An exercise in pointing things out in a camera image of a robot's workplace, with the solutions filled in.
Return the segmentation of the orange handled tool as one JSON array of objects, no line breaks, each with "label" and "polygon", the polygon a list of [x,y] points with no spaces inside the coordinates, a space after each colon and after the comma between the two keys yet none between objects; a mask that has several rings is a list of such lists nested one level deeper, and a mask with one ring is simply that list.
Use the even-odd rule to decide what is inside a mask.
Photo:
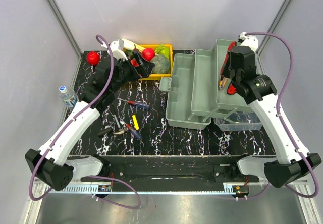
[{"label": "orange handled tool", "polygon": [[227,78],[221,77],[219,81],[219,89],[223,89],[227,84]]}]

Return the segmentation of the clear plastic tool box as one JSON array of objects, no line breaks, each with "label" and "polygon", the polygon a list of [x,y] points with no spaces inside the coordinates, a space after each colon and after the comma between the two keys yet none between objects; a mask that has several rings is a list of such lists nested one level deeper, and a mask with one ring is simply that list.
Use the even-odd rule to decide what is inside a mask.
[{"label": "clear plastic tool box", "polygon": [[203,130],[214,122],[222,131],[259,130],[260,119],[238,94],[219,88],[220,69],[231,41],[218,39],[212,50],[174,56],[172,73],[162,77],[168,93],[166,119],[172,127]]}]

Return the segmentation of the blue red screwdriver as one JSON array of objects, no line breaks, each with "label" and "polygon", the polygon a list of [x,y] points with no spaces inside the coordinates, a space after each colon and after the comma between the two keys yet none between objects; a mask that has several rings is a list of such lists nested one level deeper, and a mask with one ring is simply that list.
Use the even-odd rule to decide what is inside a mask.
[{"label": "blue red screwdriver", "polygon": [[142,139],[142,136],[140,135],[140,133],[138,133],[131,125],[126,124],[126,127],[131,131],[131,133],[139,140]]},{"label": "blue red screwdriver", "polygon": [[124,100],[124,99],[120,99],[118,98],[118,100],[122,101],[122,102],[125,102],[125,103],[128,103],[130,105],[134,105],[136,107],[139,107],[139,108],[142,108],[142,109],[145,109],[145,110],[149,110],[150,109],[150,106],[147,105],[147,104],[144,104],[144,103],[139,103],[139,102],[136,102],[136,101],[131,101],[131,100]]}]

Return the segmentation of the yellow utility knife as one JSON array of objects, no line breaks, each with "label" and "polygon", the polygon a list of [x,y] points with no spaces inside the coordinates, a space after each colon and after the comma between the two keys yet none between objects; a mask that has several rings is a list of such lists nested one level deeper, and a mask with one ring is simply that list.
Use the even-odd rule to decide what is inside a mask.
[{"label": "yellow utility knife", "polygon": [[132,119],[133,119],[135,129],[139,130],[140,128],[139,128],[139,124],[138,124],[136,115],[132,115]]}]

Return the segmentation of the red handled pliers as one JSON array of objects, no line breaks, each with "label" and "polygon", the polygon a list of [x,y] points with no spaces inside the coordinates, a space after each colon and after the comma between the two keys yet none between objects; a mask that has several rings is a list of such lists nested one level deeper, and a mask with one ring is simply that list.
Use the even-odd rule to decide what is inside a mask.
[{"label": "red handled pliers", "polygon": [[236,93],[236,91],[237,91],[237,89],[232,84],[230,84],[227,89],[227,94],[234,95]]}]

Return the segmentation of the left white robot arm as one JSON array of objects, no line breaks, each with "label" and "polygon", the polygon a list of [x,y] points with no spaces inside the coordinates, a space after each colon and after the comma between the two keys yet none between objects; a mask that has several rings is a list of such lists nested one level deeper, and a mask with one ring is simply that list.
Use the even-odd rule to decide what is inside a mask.
[{"label": "left white robot arm", "polygon": [[109,177],[109,163],[102,157],[68,160],[68,156],[89,126],[114,101],[119,88],[128,81],[138,81],[151,75],[154,63],[145,60],[137,51],[133,55],[138,63],[136,67],[128,59],[111,56],[101,59],[80,100],[57,132],[38,150],[27,151],[25,159],[32,171],[31,184],[39,178],[60,191],[72,180],[93,176],[104,181]]}]

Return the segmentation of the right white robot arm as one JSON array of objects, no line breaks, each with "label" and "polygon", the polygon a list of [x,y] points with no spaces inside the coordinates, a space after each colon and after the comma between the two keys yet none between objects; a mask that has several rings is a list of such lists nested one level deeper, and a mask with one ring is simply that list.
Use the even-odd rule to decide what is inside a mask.
[{"label": "right white robot arm", "polygon": [[233,180],[239,182],[253,175],[267,178],[270,184],[280,188],[306,176],[322,163],[320,155],[310,153],[297,137],[277,102],[277,90],[270,77],[257,73],[251,48],[236,46],[229,50],[223,74],[256,113],[276,153],[275,158],[240,157],[229,170]]}]

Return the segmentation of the red lychee fruit bunch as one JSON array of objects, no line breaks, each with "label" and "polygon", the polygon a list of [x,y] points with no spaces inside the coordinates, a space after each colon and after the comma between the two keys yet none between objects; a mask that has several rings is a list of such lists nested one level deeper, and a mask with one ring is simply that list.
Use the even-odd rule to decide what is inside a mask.
[{"label": "red lychee fruit bunch", "polygon": [[135,67],[138,67],[138,66],[139,66],[139,64],[138,64],[138,62],[136,61],[136,59],[131,59],[131,63],[132,63],[132,65],[133,65],[133,66],[135,66]]}]

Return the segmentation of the red apple in tray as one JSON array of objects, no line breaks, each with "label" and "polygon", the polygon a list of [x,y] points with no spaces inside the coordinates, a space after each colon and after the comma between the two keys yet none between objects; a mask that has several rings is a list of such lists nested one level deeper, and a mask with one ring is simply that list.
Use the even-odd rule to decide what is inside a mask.
[{"label": "red apple in tray", "polygon": [[152,48],[146,48],[142,51],[142,56],[147,60],[151,61],[155,57],[155,52]]}]

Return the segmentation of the yellow plastic tray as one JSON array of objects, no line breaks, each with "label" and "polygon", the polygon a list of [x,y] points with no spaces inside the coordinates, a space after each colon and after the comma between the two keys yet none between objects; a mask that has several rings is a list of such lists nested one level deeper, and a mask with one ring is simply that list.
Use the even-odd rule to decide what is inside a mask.
[{"label": "yellow plastic tray", "polygon": [[[140,45],[144,48],[152,48],[154,51],[155,49],[157,48],[159,44],[147,44],[147,45]],[[170,70],[167,74],[151,74],[148,78],[145,78],[146,80],[160,80],[161,77],[169,77],[171,75],[171,72],[172,72],[172,68],[173,68],[173,47],[170,45],[170,44],[163,44],[165,45],[166,47],[168,47],[170,49]]]}]

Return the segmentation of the green netted melon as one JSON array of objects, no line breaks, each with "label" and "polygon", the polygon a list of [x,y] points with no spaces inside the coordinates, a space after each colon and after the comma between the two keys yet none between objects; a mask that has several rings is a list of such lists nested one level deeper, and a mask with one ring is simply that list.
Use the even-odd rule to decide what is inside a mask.
[{"label": "green netted melon", "polygon": [[153,74],[167,74],[170,70],[170,61],[164,55],[156,55],[151,59],[154,63]]}]

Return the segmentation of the white radish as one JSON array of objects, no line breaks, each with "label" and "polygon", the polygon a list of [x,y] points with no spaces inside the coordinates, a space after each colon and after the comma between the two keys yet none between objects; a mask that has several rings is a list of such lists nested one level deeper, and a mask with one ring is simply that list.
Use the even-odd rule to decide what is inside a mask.
[{"label": "white radish", "polygon": [[139,50],[140,52],[143,52],[145,50],[144,47],[132,42],[132,41],[129,41],[125,38],[122,38],[121,39],[123,41],[123,48],[126,49],[126,50],[130,50],[130,51],[133,51],[134,49],[137,49]]}]

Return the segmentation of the green pepper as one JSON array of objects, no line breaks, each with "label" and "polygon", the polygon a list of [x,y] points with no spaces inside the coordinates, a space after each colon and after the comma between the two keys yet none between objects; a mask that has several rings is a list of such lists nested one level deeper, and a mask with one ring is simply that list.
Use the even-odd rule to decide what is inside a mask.
[{"label": "green pepper", "polygon": [[155,49],[155,54],[163,55],[166,58],[170,59],[170,49],[163,44],[157,46],[157,48]]}]

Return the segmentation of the red apple on table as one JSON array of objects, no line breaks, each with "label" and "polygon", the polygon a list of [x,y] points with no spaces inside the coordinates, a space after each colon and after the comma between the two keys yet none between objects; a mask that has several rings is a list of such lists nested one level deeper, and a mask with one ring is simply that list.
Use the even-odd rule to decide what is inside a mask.
[{"label": "red apple on table", "polygon": [[100,61],[100,56],[97,52],[95,51],[91,51],[87,54],[86,56],[86,61],[90,64],[90,65],[97,65]]}]

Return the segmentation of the silver pliers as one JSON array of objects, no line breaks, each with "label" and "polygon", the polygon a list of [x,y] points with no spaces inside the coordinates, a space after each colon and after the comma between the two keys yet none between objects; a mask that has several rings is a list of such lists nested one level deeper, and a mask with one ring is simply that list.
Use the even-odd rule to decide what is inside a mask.
[{"label": "silver pliers", "polygon": [[117,128],[118,129],[113,132],[114,135],[123,135],[128,131],[128,128],[123,128],[123,126],[119,122],[117,122]]}]

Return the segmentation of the plastic water bottle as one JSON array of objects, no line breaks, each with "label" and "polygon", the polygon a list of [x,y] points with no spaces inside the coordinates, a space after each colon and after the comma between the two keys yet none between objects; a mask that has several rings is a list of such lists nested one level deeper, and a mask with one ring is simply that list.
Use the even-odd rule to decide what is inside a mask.
[{"label": "plastic water bottle", "polygon": [[76,103],[78,102],[78,96],[77,93],[74,91],[73,88],[66,87],[66,86],[60,86],[60,99],[64,103],[64,105],[72,110]]}]

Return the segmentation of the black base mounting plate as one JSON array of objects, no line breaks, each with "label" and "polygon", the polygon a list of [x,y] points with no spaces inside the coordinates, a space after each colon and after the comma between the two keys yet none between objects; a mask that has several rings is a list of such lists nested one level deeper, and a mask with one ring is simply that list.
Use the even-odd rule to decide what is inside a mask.
[{"label": "black base mounting plate", "polygon": [[219,192],[225,183],[257,183],[258,177],[233,172],[236,157],[103,156],[107,177],[129,183],[138,192]]}]

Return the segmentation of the black handled tool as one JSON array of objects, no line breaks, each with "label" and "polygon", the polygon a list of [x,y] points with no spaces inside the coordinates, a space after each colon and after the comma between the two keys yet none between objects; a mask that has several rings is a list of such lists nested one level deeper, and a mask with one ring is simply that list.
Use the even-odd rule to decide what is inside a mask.
[{"label": "black handled tool", "polygon": [[109,128],[104,129],[104,130],[101,130],[101,131],[97,134],[97,136],[98,136],[98,137],[101,137],[101,136],[104,136],[105,134],[108,134],[108,133],[110,133],[110,132],[112,132],[112,131],[113,131],[113,129],[112,129],[111,127],[109,127]]}]

